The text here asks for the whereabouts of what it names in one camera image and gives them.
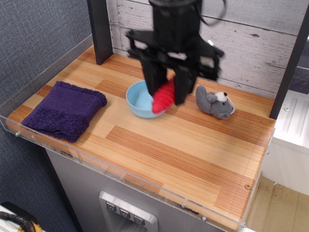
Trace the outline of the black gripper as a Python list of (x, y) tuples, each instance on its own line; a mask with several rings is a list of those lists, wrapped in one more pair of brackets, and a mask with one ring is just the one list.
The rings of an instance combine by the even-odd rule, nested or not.
[(151, 0), (153, 30), (126, 33), (130, 57), (141, 59), (148, 92), (153, 96), (167, 82), (167, 68), (175, 68), (175, 104), (185, 102), (197, 76), (217, 80), (224, 52), (199, 34), (200, 0)]

